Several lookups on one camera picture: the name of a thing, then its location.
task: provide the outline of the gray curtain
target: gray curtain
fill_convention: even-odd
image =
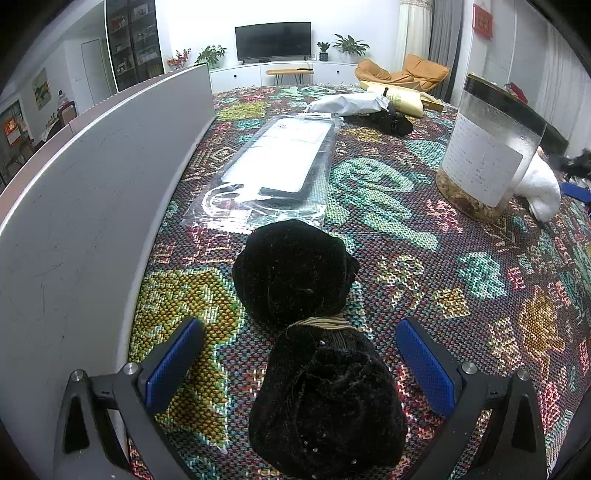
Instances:
[[[433,0],[433,23],[429,60],[450,67],[450,74],[431,94],[449,102],[456,78],[462,34],[462,0]]]

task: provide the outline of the television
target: television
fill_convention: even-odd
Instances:
[[[312,54],[310,22],[265,23],[236,27],[238,60],[270,57],[309,57]]]

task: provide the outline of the woven fabric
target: woven fabric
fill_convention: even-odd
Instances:
[[[129,360],[141,361],[183,316],[207,324],[203,352],[157,420],[200,479],[278,479],[250,449],[248,414],[277,332],[254,325],[236,298],[231,268],[246,236],[180,226],[211,176],[273,115],[300,112],[343,87],[290,86],[215,95],[217,118],[168,206],[139,293]],[[419,319],[436,342],[487,374],[531,373],[548,464],[589,386],[590,223],[580,203],[537,223],[514,199],[493,225],[455,211],[434,176],[456,112],[426,111],[400,139],[364,118],[345,119],[335,146],[324,229],[361,264],[343,312],[367,333],[397,382],[409,432],[402,460],[363,478],[397,479],[441,424],[395,343],[397,322]],[[486,413],[452,477],[470,464]],[[134,470],[148,478],[137,453]]]

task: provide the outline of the metal bolt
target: metal bolt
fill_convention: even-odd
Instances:
[[[73,382],[79,382],[84,377],[84,370],[74,370],[70,375]]]
[[[472,362],[464,362],[462,363],[462,370],[468,375],[474,375],[478,372],[478,367],[474,365]]]
[[[520,369],[517,371],[517,376],[518,376],[518,377],[519,377],[521,380],[523,380],[524,382],[527,382],[527,381],[530,379],[530,373],[529,373],[527,370],[525,370],[524,368],[520,368]]]
[[[125,375],[133,375],[139,370],[139,365],[135,362],[129,362],[123,366],[123,373]]]

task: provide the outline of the plastic jar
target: plastic jar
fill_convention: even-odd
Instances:
[[[545,128],[525,103],[469,74],[437,187],[461,212],[494,221],[523,179]]]

